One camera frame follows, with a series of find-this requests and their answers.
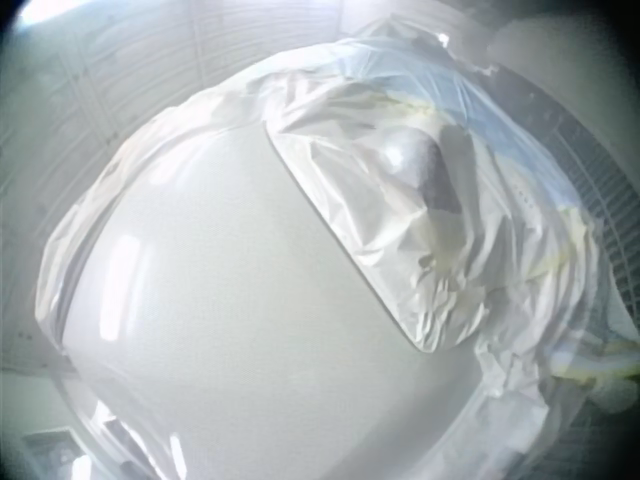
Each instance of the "crumpled plastic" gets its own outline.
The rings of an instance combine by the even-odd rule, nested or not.
[[[47,244],[45,333],[62,348],[66,272],[139,172],[183,138],[261,122],[411,342],[427,353],[475,342],[483,389],[417,471],[495,474],[498,460],[506,471],[550,444],[585,397],[553,376],[573,378],[606,323],[600,228],[550,154],[462,74],[425,59],[410,30],[275,55],[142,127]]]

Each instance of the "plastic sheet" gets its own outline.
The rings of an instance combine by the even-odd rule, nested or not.
[[[598,362],[615,292],[599,228],[544,148],[411,45],[421,34],[387,25],[278,54],[141,128],[47,245],[36,304],[45,332],[64,350],[70,266],[141,172],[187,139],[262,123],[411,342],[425,354],[474,342],[482,388],[406,478],[499,476],[549,445],[585,397],[558,377],[584,383],[622,368]],[[156,457],[175,451],[174,437],[157,441]],[[175,460],[163,476],[184,476]]]

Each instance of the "protective covering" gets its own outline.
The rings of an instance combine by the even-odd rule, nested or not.
[[[586,395],[560,378],[628,374],[637,361],[600,361],[616,292],[599,227],[549,153],[462,74],[426,60],[421,35],[387,25],[278,54],[141,128],[47,245],[45,332],[64,349],[70,266],[142,172],[170,175],[217,135],[262,124],[415,347],[474,342],[482,388],[404,478],[497,475],[548,446]],[[158,458],[177,440],[157,441],[158,473],[183,476]]]

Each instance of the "clear plastic wrap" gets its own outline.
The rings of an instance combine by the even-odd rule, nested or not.
[[[637,359],[598,362],[615,292],[599,228],[538,142],[412,45],[421,34],[396,23],[275,55],[141,128],[47,245],[36,302],[44,331],[64,350],[69,268],[141,172],[175,168],[184,159],[164,154],[183,142],[261,123],[415,347],[428,355],[474,342],[482,388],[404,478],[499,475],[548,446],[586,395],[561,378],[628,373]],[[183,478],[177,434],[158,433],[170,419],[146,423],[151,464]]]

